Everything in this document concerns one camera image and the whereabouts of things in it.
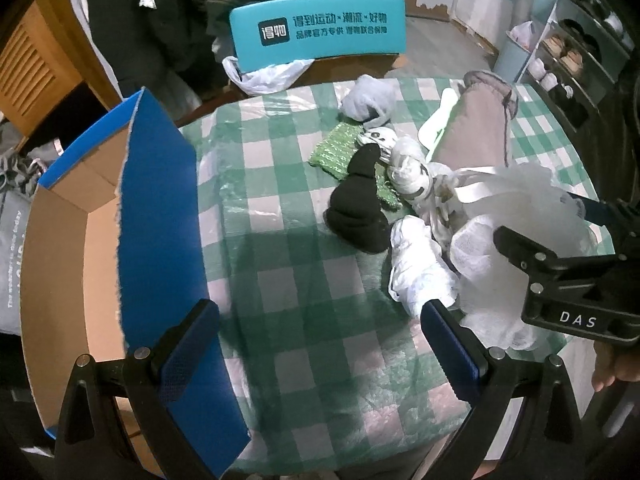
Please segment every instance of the gray floor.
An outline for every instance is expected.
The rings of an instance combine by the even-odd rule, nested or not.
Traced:
[[[490,70],[493,57],[473,37],[451,23],[424,18],[406,19],[406,66],[387,77],[462,78],[469,70]]]

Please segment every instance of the louvered cabinet door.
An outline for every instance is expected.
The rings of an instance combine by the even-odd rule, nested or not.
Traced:
[[[29,137],[81,81],[32,5],[0,54],[0,110]]]

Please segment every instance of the shoe rack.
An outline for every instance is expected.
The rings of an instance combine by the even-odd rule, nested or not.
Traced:
[[[575,133],[599,114],[633,49],[607,0],[556,0],[518,82],[532,85],[565,132]]]

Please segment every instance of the teal box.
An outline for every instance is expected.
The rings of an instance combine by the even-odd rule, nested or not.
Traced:
[[[406,47],[404,0],[271,0],[234,9],[230,22],[242,72]]]

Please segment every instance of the screw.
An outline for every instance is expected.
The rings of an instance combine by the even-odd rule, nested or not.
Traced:
[[[151,350],[146,346],[141,346],[135,352],[133,352],[133,357],[136,359],[146,359],[151,355]]]
[[[549,359],[549,362],[556,368],[559,368],[564,364],[562,358],[556,354],[550,355],[547,359]]]
[[[545,290],[545,287],[542,286],[542,283],[531,283],[529,286],[529,290],[534,294],[542,294],[542,291]]]
[[[91,356],[89,354],[82,354],[78,359],[76,359],[76,364],[79,367],[87,366],[91,361]]]
[[[489,348],[489,355],[499,361],[500,359],[504,359],[506,353],[499,346],[492,346]]]

